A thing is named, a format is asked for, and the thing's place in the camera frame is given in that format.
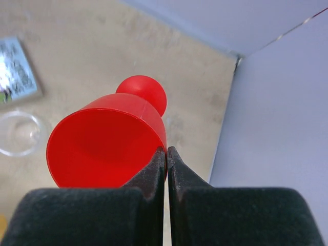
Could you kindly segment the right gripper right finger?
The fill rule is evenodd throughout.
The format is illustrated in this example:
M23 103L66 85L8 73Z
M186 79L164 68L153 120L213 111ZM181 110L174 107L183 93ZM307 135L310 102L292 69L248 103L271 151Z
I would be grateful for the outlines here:
M324 245L289 188L215 188L167 150L172 245Z

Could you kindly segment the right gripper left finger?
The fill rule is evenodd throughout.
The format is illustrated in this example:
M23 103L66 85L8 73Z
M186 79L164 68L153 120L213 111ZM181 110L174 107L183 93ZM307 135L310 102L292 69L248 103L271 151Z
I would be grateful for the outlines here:
M162 245L166 153L116 189L36 189L18 204L1 245Z

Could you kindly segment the red plastic goblet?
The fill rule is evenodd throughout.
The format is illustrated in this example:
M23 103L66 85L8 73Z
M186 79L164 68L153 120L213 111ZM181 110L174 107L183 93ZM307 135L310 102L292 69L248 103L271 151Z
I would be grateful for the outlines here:
M167 96L145 75L126 78L116 92L62 119L46 148L49 172L60 188L118 188L167 147L162 116Z

